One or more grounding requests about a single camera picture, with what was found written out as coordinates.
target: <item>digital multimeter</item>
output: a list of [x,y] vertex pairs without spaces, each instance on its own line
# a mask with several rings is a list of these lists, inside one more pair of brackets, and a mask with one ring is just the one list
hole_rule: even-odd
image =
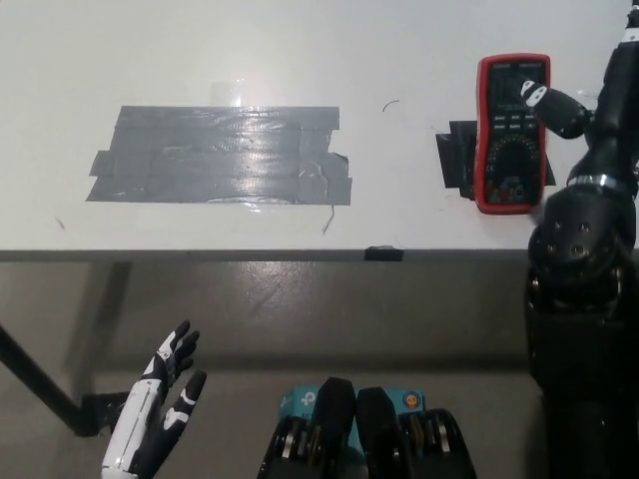
[[545,129],[513,86],[521,78],[550,85],[550,58],[496,55],[477,67],[477,143],[473,172],[477,207],[489,215],[530,212],[543,194]]

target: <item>black robotic arm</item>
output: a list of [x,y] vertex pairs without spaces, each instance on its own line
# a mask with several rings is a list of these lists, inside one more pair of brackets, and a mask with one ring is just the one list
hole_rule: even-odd
[[546,201],[528,246],[528,356],[543,390],[550,477],[639,477],[639,286],[631,258],[639,7],[612,53],[594,114],[521,80],[521,96],[542,124],[588,141],[567,186]]

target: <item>concrete floor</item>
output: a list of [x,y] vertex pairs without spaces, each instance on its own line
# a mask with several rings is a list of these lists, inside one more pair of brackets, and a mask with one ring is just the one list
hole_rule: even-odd
[[[256,476],[283,393],[328,375],[420,388],[450,409],[479,478],[543,477],[525,373],[521,261],[141,263],[121,309],[105,264],[0,266],[0,321],[64,388],[128,390],[182,319],[209,381],[158,477]],[[0,366],[4,479],[98,478],[108,436],[73,437]]]

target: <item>gray duct tape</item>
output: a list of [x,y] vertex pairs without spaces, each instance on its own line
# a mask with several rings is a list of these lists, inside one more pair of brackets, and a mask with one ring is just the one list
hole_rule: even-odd
[[123,107],[89,202],[349,205],[337,108]]
[[330,131],[226,133],[206,129],[116,129],[111,142],[115,152],[162,152],[188,148],[221,153],[325,153]]
[[351,179],[98,178],[88,202],[349,205]]
[[301,157],[299,154],[210,154],[191,150],[98,152],[92,177],[348,177],[348,159],[335,153]]
[[118,128],[215,128],[297,126],[339,130],[337,107],[122,107]]

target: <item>table top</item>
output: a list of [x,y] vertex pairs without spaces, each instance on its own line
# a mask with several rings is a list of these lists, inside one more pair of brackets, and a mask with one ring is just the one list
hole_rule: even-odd
[[[4,0],[0,257],[525,249],[531,218],[482,215],[444,187],[435,133],[475,117],[488,55],[546,53],[554,87],[596,95],[630,2],[588,3]],[[350,205],[86,201],[123,106],[237,105],[338,107],[329,150],[348,157]],[[550,139],[558,184],[584,152]]]

